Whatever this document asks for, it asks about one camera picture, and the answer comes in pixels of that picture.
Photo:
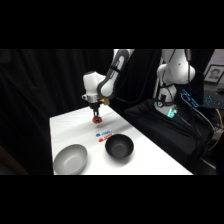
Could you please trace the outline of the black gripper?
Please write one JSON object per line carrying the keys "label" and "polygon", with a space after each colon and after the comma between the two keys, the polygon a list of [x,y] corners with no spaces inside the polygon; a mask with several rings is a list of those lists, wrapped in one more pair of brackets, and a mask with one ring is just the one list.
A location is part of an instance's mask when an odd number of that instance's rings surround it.
{"label": "black gripper", "polygon": [[93,117],[93,122],[100,121],[101,119],[101,117],[99,116],[100,102],[90,103],[89,106],[93,110],[93,114],[95,115]]}

